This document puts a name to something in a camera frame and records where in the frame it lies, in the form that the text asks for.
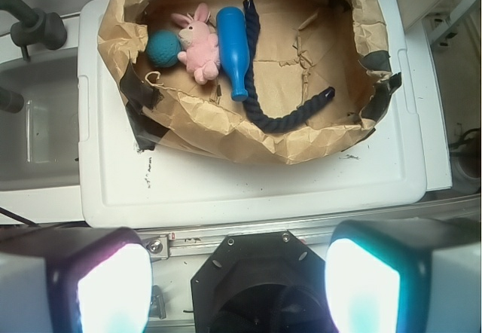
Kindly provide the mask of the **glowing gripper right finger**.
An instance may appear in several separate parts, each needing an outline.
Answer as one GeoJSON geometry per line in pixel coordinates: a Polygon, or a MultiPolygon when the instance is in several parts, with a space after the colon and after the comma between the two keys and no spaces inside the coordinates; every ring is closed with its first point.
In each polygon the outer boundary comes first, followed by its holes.
{"type": "Polygon", "coordinates": [[[340,332],[479,332],[481,223],[342,221],[326,253],[325,294],[340,332]]]}

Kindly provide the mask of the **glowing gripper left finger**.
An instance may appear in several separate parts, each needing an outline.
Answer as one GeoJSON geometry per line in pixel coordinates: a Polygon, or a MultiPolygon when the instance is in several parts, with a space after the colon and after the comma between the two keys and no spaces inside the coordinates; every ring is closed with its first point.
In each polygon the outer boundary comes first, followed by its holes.
{"type": "Polygon", "coordinates": [[[3,228],[3,332],[143,332],[152,269],[130,228],[3,228]]]}

